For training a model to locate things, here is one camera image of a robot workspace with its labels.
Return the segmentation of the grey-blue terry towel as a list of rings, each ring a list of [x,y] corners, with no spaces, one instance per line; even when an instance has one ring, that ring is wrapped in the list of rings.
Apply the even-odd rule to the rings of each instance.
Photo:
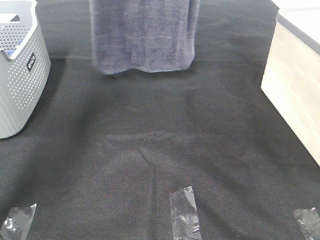
[[[94,67],[105,75],[188,69],[200,5],[199,0],[89,1]]]

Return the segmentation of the black table cloth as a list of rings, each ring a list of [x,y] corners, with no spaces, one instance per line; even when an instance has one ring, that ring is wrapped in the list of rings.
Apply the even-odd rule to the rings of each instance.
[[[278,7],[203,0],[186,71],[102,75],[89,2],[40,0],[51,58],[24,129],[0,142],[0,219],[36,204],[30,240],[170,240],[192,187],[204,240],[302,240],[320,168],[261,91]]]

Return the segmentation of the clear tape strip middle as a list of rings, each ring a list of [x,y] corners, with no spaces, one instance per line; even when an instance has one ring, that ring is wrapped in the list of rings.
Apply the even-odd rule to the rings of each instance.
[[[201,240],[198,211],[192,186],[169,195],[174,240]]]

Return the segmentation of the clear tape strip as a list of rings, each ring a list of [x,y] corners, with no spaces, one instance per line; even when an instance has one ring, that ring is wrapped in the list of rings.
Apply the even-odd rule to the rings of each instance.
[[[306,240],[320,240],[320,216],[315,207],[296,209],[293,216]]]
[[[10,209],[1,229],[1,240],[26,240],[32,225],[37,204]]]
[[[192,186],[169,195],[174,240],[201,240],[198,211]]]

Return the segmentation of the white box with grey rim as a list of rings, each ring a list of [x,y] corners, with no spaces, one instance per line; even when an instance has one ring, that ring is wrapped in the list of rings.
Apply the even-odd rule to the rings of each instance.
[[[320,8],[282,8],[261,90],[313,159],[320,161]]]

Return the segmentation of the grey perforated laundry basket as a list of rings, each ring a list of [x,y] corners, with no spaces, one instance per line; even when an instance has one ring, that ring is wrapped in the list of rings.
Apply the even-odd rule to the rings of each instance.
[[[51,69],[35,0],[0,2],[0,137],[19,133],[34,111]],[[19,48],[7,56],[6,51]]]

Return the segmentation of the light blue cloth in basket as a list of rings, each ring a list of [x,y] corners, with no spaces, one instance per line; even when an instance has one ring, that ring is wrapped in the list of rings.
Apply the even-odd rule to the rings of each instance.
[[[19,46],[22,44],[22,42],[23,42],[23,40],[19,40],[18,44],[15,46],[14,49],[7,50],[6,51],[7,56],[10,57],[19,48]]]

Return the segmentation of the clear tape strip left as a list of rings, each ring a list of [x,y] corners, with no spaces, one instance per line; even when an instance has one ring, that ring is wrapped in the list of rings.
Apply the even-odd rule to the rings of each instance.
[[[32,225],[37,204],[10,209],[1,229],[1,240],[26,240]]]

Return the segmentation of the clear tape strip right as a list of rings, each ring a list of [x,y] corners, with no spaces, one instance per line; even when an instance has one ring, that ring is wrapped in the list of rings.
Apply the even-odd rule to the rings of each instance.
[[[296,209],[293,216],[306,240],[320,240],[320,216],[315,207]]]

